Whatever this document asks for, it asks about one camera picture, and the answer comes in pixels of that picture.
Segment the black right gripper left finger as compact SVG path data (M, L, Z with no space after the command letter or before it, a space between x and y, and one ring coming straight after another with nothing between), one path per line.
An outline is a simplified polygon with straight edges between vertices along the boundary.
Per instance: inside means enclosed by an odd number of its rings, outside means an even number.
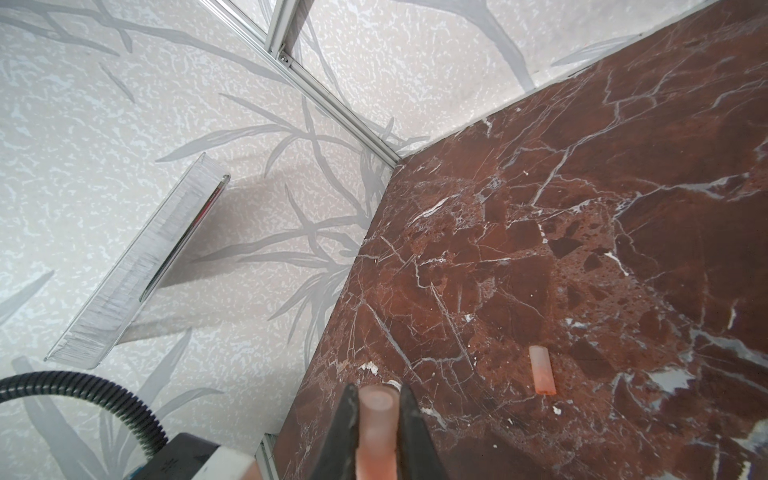
M360 432L359 390L344 387L311 480L355 480Z

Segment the translucent pink pen cap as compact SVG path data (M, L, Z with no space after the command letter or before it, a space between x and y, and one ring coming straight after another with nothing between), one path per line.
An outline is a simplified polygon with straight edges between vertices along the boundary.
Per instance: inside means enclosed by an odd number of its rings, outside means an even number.
M359 391L358 479L397 478L399 393L388 386L365 386Z

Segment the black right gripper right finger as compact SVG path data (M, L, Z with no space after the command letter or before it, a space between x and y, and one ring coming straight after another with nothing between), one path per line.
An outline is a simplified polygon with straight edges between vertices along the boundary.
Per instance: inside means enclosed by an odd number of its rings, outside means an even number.
M400 390L396 456L398 479L449 479L416 397L407 384Z

